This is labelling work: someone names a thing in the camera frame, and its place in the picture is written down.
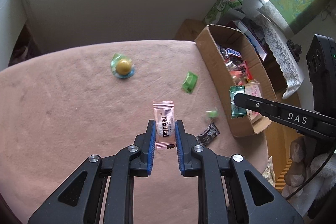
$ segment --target pink tablecloth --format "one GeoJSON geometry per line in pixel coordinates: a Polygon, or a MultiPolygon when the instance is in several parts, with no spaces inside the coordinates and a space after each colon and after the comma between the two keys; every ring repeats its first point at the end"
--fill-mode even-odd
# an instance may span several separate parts
{"type": "MultiPolygon", "coordinates": [[[[264,134],[235,139],[194,42],[117,42],[43,55],[0,72],[0,193],[23,222],[89,155],[114,155],[154,118],[153,100],[173,100],[175,118],[200,134],[205,111],[217,107],[221,134],[215,153],[244,155],[260,172],[264,134]],[[114,77],[115,52],[131,57],[136,73],[114,77]],[[199,75],[192,94],[181,90],[188,70],[199,75]]],[[[134,222],[198,222],[197,178],[183,178],[176,149],[156,152],[152,175],[135,178],[134,222]]]]}

